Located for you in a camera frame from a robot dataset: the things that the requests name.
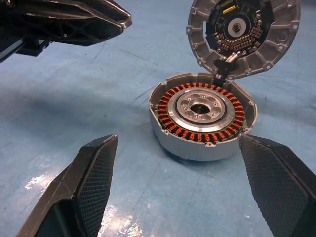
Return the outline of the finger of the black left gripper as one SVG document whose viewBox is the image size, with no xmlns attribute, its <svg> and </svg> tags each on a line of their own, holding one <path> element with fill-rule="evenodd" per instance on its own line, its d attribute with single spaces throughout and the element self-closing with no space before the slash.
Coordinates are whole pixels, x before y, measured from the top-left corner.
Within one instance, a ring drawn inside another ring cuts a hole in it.
<svg viewBox="0 0 316 237">
<path fill-rule="evenodd" d="M 0 25 L 14 36 L 90 46 L 122 34 L 132 18 L 113 0 L 2 0 Z"/>
</svg>

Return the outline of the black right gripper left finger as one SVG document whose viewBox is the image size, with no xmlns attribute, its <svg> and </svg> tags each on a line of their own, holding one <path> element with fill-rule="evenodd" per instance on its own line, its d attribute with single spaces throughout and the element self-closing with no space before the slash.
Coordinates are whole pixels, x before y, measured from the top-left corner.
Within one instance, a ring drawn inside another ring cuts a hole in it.
<svg viewBox="0 0 316 237">
<path fill-rule="evenodd" d="M 96 237 L 110 195 L 116 135 L 82 146 L 47 187 L 18 232 L 20 237 Z"/>
</svg>

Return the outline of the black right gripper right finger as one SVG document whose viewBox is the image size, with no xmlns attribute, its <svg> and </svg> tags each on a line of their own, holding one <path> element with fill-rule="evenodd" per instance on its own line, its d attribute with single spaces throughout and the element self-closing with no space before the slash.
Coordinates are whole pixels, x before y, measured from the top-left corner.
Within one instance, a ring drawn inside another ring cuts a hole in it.
<svg viewBox="0 0 316 237">
<path fill-rule="evenodd" d="M 286 145 L 242 134 L 254 200 L 275 237 L 316 235 L 316 176 Z"/>
</svg>

